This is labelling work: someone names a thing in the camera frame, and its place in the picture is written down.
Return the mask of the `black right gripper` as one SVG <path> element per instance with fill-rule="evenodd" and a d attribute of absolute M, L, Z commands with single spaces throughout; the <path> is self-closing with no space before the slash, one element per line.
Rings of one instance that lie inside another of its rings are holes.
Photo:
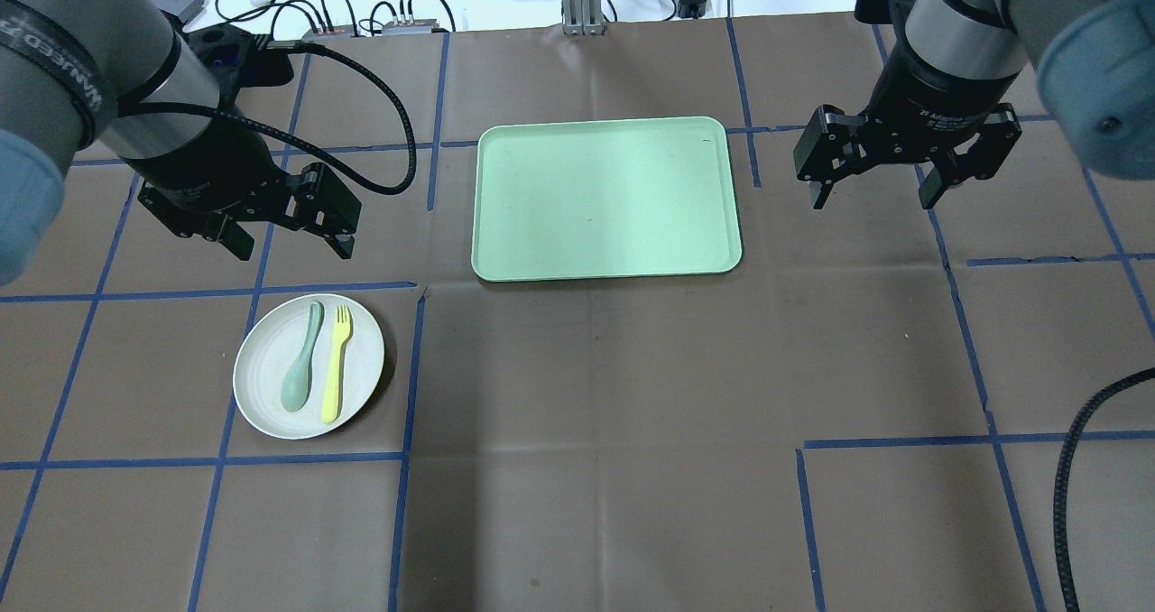
<path fill-rule="evenodd" d="M 793 167 L 797 180 L 808 184 L 811 207 L 824 209 L 835 184 L 865 165 L 929 161 L 931 172 L 919 186 L 927 210 L 964 181 L 991 179 L 1022 135 L 1015 107 L 998 105 L 1011 83 L 1009 76 L 952 76 L 911 48 L 892 48 L 862 113 L 821 105 L 796 143 Z M 959 154 L 954 147 L 973 135 Z"/>

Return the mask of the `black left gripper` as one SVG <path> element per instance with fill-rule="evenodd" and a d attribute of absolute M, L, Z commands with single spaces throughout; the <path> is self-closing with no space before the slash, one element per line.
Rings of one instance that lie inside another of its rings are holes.
<path fill-rule="evenodd" d="M 249 261 L 254 238 L 240 225 L 268 222 L 323 238 L 342 261 L 352 258 L 362 201 L 329 165 L 314 162 L 300 173 L 278 167 L 264 142 L 271 127 L 252 121 L 238 107 L 208 117 L 144 117 L 201 126 L 176 150 L 135 159 L 144 180 L 139 201 L 174 236 L 202 236 L 239 261 Z"/>

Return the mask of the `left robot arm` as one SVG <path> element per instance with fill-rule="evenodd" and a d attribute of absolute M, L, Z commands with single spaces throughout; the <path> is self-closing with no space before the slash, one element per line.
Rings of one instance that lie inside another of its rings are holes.
<path fill-rule="evenodd" d="M 28 269 L 76 154 L 100 143 L 142 179 L 173 236 L 251 258 L 246 222 L 323 238 L 350 258 L 362 206 L 336 161 L 288 173 L 236 106 L 293 76 L 291 45 L 234 25 L 184 33 L 152 0 L 3 0 L 3 283 Z"/>

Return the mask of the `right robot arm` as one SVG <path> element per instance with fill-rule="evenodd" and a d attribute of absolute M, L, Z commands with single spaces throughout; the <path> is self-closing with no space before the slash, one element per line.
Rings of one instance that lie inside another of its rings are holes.
<path fill-rule="evenodd" d="M 859 23 L 895 35 L 857 115 L 822 105 L 793 148 L 822 209 L 845 177 L 927 163 L 924 209 L 991 179 L 1021 136 L 1003 99 L 1027 66 L 1076 159 L 1128 181 L 1154 176 L 1154 0 L 855 0 Z"/>

